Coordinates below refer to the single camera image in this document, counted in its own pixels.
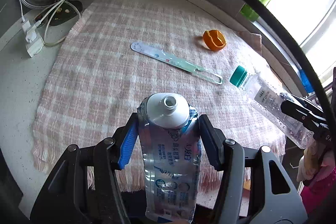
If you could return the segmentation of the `right hand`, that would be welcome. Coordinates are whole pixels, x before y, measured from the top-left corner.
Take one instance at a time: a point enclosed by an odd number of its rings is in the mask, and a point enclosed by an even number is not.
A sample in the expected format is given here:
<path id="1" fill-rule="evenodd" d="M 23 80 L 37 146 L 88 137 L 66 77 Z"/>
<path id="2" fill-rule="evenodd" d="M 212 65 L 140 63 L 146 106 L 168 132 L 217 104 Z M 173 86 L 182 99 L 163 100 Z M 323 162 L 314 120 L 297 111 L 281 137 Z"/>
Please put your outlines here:
<path id="1" fill-rule="evenodd" d="M 297 181 L 313 180 L 313 183 L 321 181 L 327 178 L 334 168 L 335 157 L 333 150 L 311 138 L 299 161 Z"/>

